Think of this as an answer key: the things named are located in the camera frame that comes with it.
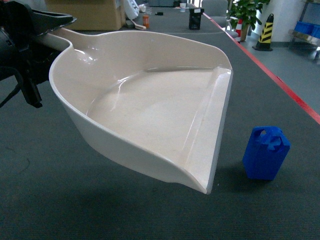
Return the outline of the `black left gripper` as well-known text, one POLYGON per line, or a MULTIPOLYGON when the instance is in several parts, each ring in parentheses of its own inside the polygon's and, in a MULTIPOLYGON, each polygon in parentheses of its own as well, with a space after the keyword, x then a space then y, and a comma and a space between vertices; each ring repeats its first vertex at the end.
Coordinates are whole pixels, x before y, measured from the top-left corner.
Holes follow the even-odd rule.
POLYGON ((1 106, 22 92, 29 105, 42 107, 37 85, 49 79, 50 67, 60 51, 38 40, 76 20, 69 14, 35 9, 23 1, 0 2, 0 79, 14 76, 17 81, 1 106))

